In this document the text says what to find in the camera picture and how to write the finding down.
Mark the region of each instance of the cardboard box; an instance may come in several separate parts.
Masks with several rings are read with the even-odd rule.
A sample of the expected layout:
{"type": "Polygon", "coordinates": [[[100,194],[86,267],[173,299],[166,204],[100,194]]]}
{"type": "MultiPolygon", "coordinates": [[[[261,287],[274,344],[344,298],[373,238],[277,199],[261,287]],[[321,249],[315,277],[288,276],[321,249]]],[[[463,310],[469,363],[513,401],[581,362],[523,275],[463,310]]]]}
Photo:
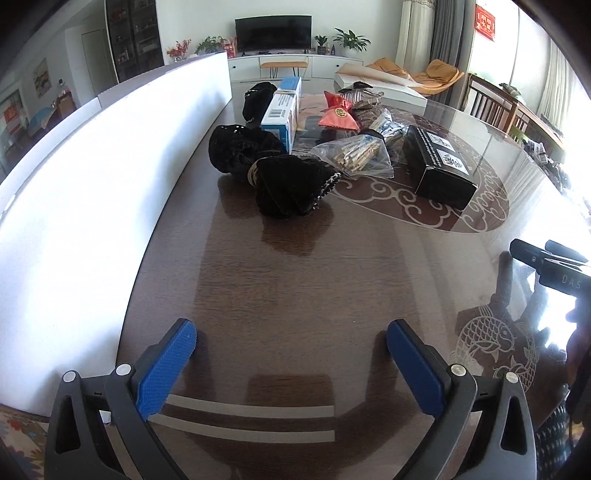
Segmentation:
{"type": "Polygon", "coordinates": [[[277,93],[261,120],[261,129],[274,134],[291,153],[297,129],[297,98],[293,93],[277,93]]]}
{"type": "Polygon", "coordinates": [[[410,125],[402,149],[417,195],[460,210],[466,208],[478,185],[448,139],[410,125]]]}

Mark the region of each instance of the dining table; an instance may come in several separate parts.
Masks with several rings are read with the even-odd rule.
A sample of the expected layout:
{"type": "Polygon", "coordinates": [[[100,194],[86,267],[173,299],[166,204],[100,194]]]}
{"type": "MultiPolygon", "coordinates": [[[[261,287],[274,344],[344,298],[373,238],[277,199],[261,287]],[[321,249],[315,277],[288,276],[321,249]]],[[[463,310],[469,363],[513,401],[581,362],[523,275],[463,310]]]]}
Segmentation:
{"type": "MultiPolygon", "coordinates": [[[[307,216],[262,216],[254,189],[208,155],[215,126],[244,124],[249,86],[233,84],[168,198],[117,354],[133,363],[178,318],[196,325],[195,352],[150,418],[187,477],[391,480],[433,423],[386,348],[395,319],[473,375],[516,373],[542,425],[567,391],[575,300],[508,250],[515,238],[552,239],[591,258],[569,200],[500,130],[437,102],[416,113],[383,99],[395,121],[457,148],[478,185],[464,210],[418,197],[399,148],[391,179],[347,177],[307,216]]],[[[306,135],[318,95],[322,85],[304,82],[296,147],[320,141],[306,135]]],[[[470,415],[442,478],[478,420],[470,415]]]]}

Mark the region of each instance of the metal screw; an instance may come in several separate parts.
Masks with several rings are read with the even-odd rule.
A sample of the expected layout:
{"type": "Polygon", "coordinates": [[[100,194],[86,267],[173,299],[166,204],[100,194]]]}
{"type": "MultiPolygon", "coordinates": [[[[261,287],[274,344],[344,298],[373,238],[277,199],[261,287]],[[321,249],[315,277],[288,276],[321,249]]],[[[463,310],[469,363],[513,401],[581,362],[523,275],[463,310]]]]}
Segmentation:
{"type": "Polygon", "coordinates": [[[458,364],[452,365],[452,373],[456,376],[456,377],[463,377],[464,375],[466,375],[466,369],[458,364]]]}
{"type": "Polygon", "coordinates": [[[64,382],[70,383],[76,378],[76,372],[70,370],[64,374],[64,382]]]}
{"type": "Polygon", "coordinates": [[[517,383],[519,381],[519,377],[513,372],[507,372],[505,378],[511,383],[517,383]]]}
{"type": "Polygon", "coordinates": [[[120,376],[124,376],[127,375],[129,372],[131,372],[131,365],[130,364],[121,364],[120,366],[117,367],[117,370],[115,370],[115,372],[117,373],[117,375],[120,376]]]}

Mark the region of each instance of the potted plant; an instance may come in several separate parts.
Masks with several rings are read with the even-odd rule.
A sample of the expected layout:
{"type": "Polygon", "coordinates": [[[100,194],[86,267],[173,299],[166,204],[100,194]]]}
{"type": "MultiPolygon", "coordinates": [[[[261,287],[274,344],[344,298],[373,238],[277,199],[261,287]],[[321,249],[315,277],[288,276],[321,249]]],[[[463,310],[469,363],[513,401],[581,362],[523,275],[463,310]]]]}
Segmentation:
{"type": "Polygon", "coordinates": [[[225,42],[227,42],[227,40],[223,38],[221,35],[217,37],[207,37],[199,45],[197,45],[195,53],[197,55],[204,55],[206,53],[215,53],[217,51],[222,51],[225,42]]]}
{"type": "Polygon", "coordinates": [[[363,35],[357,36],[352,30],[349,30],[348,33],[340,28],[335,28],[335,30],[339,32],[335,36],[335,41],[344,47],[343,55],[345,57],[352,59],[356,57],[357,52],[367,51],[371,42],[363,35]]]}
{"type": "Polygon", "coordinates": [[[314,40],[318,42],[318,46],[316,47],[316,53],[318,55],[326,55],[326,47],[324,44],[328,42],[329,38],[323,35],[316,35],[314,40]]]}
{"type": "Polygon", "coordinates": [[[188,40],[183,40],[183,43],[177,42],[173,48],[167,48],[166,53],[169,57],[174,59],[174,61],[184,60],[190,44],[190,38],[188,40]]]}

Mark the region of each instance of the white label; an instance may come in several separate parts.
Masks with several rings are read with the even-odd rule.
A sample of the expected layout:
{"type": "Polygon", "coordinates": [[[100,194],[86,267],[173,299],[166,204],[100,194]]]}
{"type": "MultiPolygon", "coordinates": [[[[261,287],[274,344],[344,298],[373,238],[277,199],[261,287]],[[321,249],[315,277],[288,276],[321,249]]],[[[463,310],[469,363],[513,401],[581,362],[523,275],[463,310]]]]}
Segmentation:
{"type": "Polygon", "coordinates": [[[429,135],[429,138],[431,139],[431,141],[441,147],[445,147],[448,148],[449,150],[451,150],[452,152],[455,152],[456,150],[452,147],[452,144],[449,143],[449,141],[445,138],[441,138],[438,137],[437,135],[433,135],[429,132],[427,132],[427,135],[429,135]]]}
{"type": "Polygon", "coordinates": [[[441,161],[445,166],[455,168],[456,170],[459,170],[465,173],[466,175],[469,175],[468,171],[466,170],[466,166],[464,165],[464,162],[462,160],[451,155],[450,153],[444,152],[443,150],[437,149],[437,152],[439,153],[441,161]]]}

